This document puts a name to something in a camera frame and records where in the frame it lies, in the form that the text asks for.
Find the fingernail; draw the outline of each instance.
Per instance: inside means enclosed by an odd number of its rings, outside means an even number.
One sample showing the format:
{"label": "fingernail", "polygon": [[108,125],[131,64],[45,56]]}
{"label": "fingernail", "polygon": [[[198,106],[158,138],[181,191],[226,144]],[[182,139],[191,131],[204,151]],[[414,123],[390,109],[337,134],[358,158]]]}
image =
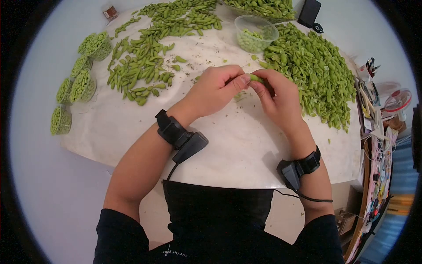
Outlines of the fingernail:
{"label": "fingernail", "polygon": [[242,80],[244,84],[247,84],[251,80],[251,77],[248,74],[244,74],[240,76],[240,80]]}

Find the wrist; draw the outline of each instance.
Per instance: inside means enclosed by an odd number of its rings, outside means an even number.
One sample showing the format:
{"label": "wrist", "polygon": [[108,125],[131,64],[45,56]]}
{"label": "wrist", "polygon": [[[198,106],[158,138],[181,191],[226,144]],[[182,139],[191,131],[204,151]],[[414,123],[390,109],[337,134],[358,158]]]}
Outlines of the wrist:
{"label": "wrist", "polygon": [[291,149],[292,160],[306,158],[317,149],[311,131],[305,121],[298,124],[294,129],[285,133]]}
{"label": "wrist", "polygon": [[167,111],[167,116],[174,117],[184,128],[187,128],[198,119],[195,113],[190,111],[182,101],[170,107]]}

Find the hand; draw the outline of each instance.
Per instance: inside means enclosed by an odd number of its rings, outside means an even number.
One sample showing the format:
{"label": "hand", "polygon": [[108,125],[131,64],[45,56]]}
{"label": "hand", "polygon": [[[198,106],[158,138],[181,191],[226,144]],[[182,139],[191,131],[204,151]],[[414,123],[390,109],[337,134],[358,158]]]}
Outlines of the hand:
{"label": "hand", "polygon": [[208,67],[186,96],[169,111],[173,112],[174,109],[183,111],[184,114],[179,116],[186,119],[185,124],[190,125],[200,117],[223,109],[233,96],[248,89],[250,79],[239,65]]}
{"label": "hand", "polygon": [[294,134],[305,123],[296,84],[275,70],[257,70],[252,74],[267,81],[274,89],[275,96],[271,97],[270,91],[262,83],[249,83],[258,94],[264,112],[286,134]]}

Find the forearm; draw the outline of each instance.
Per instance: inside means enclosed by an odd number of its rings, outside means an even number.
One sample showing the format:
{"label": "forearm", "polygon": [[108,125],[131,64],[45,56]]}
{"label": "forearm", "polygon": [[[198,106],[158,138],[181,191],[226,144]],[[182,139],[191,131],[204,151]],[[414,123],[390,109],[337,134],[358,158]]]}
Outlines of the forearm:
{"label": "forearm", "polygon": [[[168,110],[182,126],[194,120],[180,104]],[[154,188],[166,164],[172,146],[153,124],[125,153],[117,164],[105,196],[104,208],[124,213],[139,222],[139,204]]]}
{"label": "forearm", "polygon": [[[317,149],[309,127],[305,122],[301,123],[294,133],[287,133],[286,137],[290,144],[293,160],[303,159]],[[331,183],[322,157],[319,163],[320,166],[316,171],[301,177],[299,191],[310,198],[331,200]],[[305,224],[321,215],[334,214],[331,203],[314,202],[304,198],[300,200],[305,210]]]}

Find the left hand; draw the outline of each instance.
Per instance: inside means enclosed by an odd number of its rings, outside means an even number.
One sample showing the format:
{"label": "left hand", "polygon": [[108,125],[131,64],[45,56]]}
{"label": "left hand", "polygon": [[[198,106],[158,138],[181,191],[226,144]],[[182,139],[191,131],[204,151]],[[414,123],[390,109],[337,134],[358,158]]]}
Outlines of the left hand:
{"label": "left hand", "polygon": [[169,112],[184,112],[177,114],[180,119],[185,119],[185,124],[181,124],[190,125],[200,117],[223,109],[237,93],[248,89],[250,79],[239,65],[208,67],[199,81],[182,100],[169,109]]}

